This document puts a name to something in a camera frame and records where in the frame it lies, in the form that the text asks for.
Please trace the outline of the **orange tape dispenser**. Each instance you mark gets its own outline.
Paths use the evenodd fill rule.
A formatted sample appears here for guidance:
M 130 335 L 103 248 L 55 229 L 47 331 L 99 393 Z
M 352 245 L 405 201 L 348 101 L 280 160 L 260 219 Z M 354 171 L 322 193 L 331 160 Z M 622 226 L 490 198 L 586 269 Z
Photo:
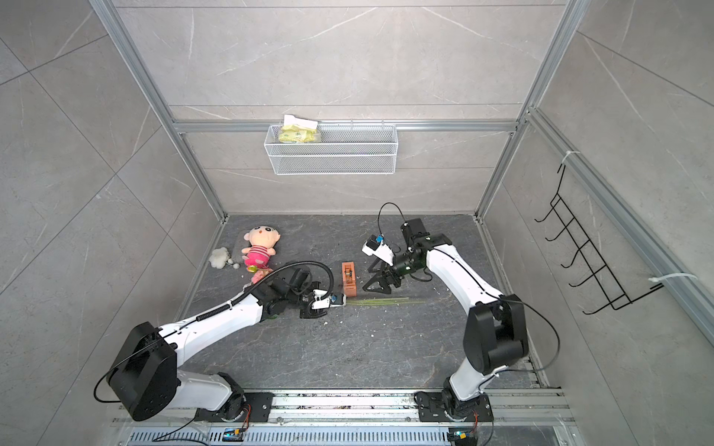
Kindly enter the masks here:
M 357 280 L 356 270 L 353 262 L 343 262 L 342 269 L 342 286 L 343 293 L 347 298 L 357 297 Z

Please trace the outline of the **artificial pink flower bouquet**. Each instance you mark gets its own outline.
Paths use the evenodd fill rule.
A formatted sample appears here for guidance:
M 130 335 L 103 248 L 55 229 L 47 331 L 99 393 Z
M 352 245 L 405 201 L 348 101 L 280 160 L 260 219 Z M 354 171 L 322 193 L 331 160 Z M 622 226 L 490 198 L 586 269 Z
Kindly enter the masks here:
M 279 314 L 290 308 L 299 311 L 300 296 L 309 288 L 325 290 L 320 282 L 312 278 L 308 267 L 297 267 L 281 271 L 271 278 L 268 273 L 261 272 L 260 280 L 245 291 L 258 301 L 263 308 L 264 319 L 275 319 Z M 383 297 L 383 298 L 347 298 L 345 306 L 381 307 L 410 304 L 424 304 L 426 300 L 420 297 Z

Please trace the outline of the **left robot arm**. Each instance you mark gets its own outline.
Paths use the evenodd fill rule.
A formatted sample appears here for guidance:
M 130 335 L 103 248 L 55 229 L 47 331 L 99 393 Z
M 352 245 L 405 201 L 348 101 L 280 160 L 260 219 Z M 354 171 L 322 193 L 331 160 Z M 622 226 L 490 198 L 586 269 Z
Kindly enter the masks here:
M 322 262 L 292 262 L 268 273 L 235 297 L 210 310 L 155 327 L 136 325 L 104 380 L 131 419 L 142 422 L 167 409 L 193 409 L 223 421 L 247 414 L 243 388 L 227 373 L 185 372 L 197 353 L 242 329 L 297 307 L 303 318 L 320 318 L 335 286 Z

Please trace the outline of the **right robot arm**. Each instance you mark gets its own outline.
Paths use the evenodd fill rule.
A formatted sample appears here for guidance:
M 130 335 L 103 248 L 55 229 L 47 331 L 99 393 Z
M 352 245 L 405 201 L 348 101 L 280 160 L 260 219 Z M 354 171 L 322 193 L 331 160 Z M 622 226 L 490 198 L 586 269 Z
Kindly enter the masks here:
M 405 221 L 401 232 L 405 251 L 398 254 L 381 235 L 366 240 L 362 251 L 377 260 L 368 269 L 372 277 L 363 289 L 388 295 L 402 285 L 403 278 L 426 269 L 457 298 L 467 316 L 466 358 L 446 380 L 442 401 L 447 417 L 462 420 L 486 403 L 485 388 L 498 374 L 529 354 L 524 303 L 490 285 L 448 237 L 427 232 L 421 219 Z

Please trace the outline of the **pink plush doll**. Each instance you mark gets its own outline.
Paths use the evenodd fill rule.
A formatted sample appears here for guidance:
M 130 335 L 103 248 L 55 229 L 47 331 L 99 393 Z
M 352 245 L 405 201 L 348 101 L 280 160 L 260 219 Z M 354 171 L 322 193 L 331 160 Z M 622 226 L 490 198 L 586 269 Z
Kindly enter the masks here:
M 249 272 L 267 269 L 271 257 L 276 255 L 274 247 L 280 238 L 280 232 L 269 226 L 258 226 L 245 234 L 249 247 L 242 250 L 242 258 Z

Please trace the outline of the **small grey plush toy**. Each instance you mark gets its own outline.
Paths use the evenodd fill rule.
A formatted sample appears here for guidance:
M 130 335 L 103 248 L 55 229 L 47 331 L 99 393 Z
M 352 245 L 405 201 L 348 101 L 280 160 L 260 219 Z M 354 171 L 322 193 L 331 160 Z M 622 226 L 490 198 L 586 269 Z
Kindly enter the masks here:
M 208 263 L 214 269 L 224 269 L 227 266 L 234 269 L 239 268 L 226 247 L 214 249 L 208 258 Z

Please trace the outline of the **yellow green packet in basket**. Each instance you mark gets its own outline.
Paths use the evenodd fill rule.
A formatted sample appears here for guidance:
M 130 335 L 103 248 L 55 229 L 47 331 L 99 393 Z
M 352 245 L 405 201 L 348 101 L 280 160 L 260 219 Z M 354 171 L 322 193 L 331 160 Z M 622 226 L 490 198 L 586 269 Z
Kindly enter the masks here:
M 281 143 L 320 143 L 322 134 L 317 121 L 302 119 L 285 114 L 283 125 L 278 132 Z

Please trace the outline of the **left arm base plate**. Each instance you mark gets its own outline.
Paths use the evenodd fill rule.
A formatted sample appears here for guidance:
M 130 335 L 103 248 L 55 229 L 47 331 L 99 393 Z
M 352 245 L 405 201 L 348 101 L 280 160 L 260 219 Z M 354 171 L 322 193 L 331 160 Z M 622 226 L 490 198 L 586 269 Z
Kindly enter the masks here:
M 197 409 L 196 421 L 238 423 L 248 419 L 249 423 L 265 423 L 270 418 L 274 394 L 271 392 L 247 392 L 241 398 L 231 397 L 216 412 Z

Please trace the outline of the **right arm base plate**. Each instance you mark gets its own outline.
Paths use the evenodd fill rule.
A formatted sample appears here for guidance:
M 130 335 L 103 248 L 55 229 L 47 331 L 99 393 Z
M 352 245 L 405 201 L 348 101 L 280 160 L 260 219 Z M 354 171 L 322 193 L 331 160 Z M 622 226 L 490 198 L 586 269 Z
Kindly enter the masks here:
M 418 391 L 414 402 L 421 422 L 492 422 L 489 397 L 480 394 L 468 401 L 458 400 L 450 390 Z

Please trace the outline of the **black wall hook rack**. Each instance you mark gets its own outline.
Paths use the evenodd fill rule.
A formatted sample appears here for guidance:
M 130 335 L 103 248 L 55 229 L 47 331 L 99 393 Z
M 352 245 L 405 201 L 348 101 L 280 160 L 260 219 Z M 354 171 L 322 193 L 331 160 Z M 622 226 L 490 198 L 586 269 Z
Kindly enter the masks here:
M 651 285 L 643 294 L 636 295 L 636 297 L 626 290 L 621 280 L 617 278 L 617 275 L 615 275 L 615 272 L 602 255 L 601 249 L 594 243 L 585 227 L 571 209 L 571 206 L 565 201 L 565 197 L 562 195 L 563 184 L 565 183 L 565 171 L 566 166 L 559 165 L 556 171 L 558 183 L 555 193 L 550 199 L 548 210 L 543 217 L 536 217 L 534 221 L 535 223 L 541 224 L 554 220 L 560 224 L 559 232 L 555 235 L 545 237 L 548 243 L 567 239 L 574 245 L 575 250 L 571 259 L 566 263 L 560 264 L 563 269 L 572 269 L 572 267 L 578 265 L 584 266 L 587 269 L 587 273 L 579 281 L 569 282 L 568 287 L 578 289 L 585 284 L 594 282 L 600 295 L 604 298 L 602 305 L 594 310 L 582 310 L 582 313 L 587 316 L 593 316 L 604 310 L 622 310 L 645 297 L 649 297 L 649 295 L 663 290 L 663 284 L 659 284 L 658 282 Z

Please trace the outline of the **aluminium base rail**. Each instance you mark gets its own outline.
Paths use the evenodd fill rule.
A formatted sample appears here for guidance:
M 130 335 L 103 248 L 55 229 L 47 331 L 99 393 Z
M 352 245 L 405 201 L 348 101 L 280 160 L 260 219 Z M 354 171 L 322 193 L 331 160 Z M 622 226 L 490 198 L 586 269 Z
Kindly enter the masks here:
M 491 390 L 450 418 L 437 390 L 251 390 L 232 422 L 172 409 L 110 414 L 109 445 L 581 445 L 560 390 Z

